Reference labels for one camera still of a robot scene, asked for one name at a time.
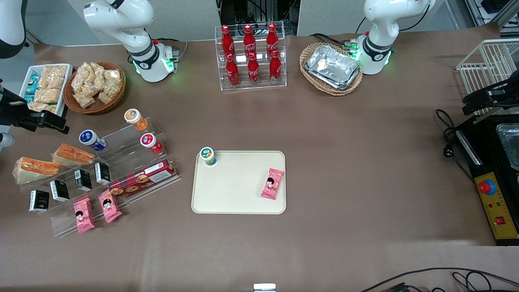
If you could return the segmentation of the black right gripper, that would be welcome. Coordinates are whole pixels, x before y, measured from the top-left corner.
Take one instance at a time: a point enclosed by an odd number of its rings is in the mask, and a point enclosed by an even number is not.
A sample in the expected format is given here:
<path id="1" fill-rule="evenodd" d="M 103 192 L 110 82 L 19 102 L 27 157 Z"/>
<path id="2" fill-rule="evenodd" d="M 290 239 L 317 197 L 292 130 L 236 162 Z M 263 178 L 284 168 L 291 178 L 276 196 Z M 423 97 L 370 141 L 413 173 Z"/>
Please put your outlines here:
<path id="1" fill-rule="evenodd" d="M 34 112 L 28 109 L 26 101 L 20 96 L 1 87 L 0 123 L 4 126 L 25 128 L 36 132 L 37 128 L 50 128 L 67 135 L 70 128 L 66 119 L 50 111 Z"/>

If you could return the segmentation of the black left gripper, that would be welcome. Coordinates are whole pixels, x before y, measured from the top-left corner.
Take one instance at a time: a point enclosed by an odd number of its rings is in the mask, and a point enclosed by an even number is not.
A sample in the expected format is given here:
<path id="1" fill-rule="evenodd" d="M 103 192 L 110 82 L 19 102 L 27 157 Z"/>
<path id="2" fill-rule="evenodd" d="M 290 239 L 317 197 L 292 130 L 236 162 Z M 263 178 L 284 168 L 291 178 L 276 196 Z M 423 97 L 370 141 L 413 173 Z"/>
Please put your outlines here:
<path id="1" fill-rule="evenodd" d="M 462 98 L 462 107 L 465 116 L 490 107 L 501 107 L 508 109 L 518 107 L 519 82 L 517 79 L 507 79 L 506 81 L 495 83 L 488 86 L 485 92 L 473 92 Z"/>

